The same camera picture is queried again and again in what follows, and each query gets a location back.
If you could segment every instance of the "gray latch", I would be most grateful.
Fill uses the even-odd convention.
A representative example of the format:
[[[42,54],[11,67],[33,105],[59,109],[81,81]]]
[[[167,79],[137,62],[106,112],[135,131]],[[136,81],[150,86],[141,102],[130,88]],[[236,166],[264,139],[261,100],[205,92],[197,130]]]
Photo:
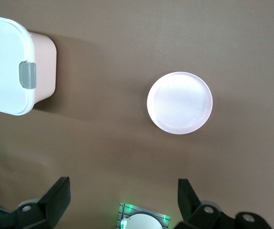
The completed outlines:
[[[34,89],[36,87],[36,64],[21,62],[19,65],[19,81],[22,87]]]

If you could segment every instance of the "screw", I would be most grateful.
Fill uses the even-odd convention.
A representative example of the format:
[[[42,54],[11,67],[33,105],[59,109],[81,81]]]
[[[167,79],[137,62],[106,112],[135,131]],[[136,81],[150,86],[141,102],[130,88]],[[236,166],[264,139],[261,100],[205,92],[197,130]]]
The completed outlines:
[[[24,206],[21,210],[23,211],[23,212],[25,212],[25,211],[29,211],[31,209],[31,206],[30,205],[27,205],[27,206]]]
[[[209,213],[209,214],[214,213],[213,208],[211,208],[211,207],[209,207],[209,206],[204,207],[204,211],[205,211],[206,213]]]
[[[253,216],[251,216],[249,214],[244,214],[243,219],[248,221],[248,222],[251,222],[251,223],[255,222],[255,219],[253,218]]]

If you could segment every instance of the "plastic box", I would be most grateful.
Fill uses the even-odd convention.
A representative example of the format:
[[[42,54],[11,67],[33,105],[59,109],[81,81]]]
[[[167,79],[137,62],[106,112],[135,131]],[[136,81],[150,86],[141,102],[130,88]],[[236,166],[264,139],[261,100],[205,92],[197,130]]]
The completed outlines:
[[[0,112],[28,113],[55,90],[56,48],[50,38],[0,17]]]

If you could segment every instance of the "white plate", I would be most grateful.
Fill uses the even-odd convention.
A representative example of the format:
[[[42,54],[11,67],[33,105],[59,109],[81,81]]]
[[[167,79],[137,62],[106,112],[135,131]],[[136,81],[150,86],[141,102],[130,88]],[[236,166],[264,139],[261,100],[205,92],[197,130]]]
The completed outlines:
[[[157,80],[147,97],[152,121],[171,134],[188,134],[208,120],[213,106],[207,84],[191,73],[175,72]]]

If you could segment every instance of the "container lid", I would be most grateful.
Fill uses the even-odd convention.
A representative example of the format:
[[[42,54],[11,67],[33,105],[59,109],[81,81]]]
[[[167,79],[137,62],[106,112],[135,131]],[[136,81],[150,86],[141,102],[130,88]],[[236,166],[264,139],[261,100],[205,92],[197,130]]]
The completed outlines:
[[[191,73],[175,72],[157,80],[147,97],[152,121],[171,134],[188,134],[199,129],[212,111],[207,84]]]
[[[28,31],[0,17],[0,112],[23,115],[34,106],[36,65]]]

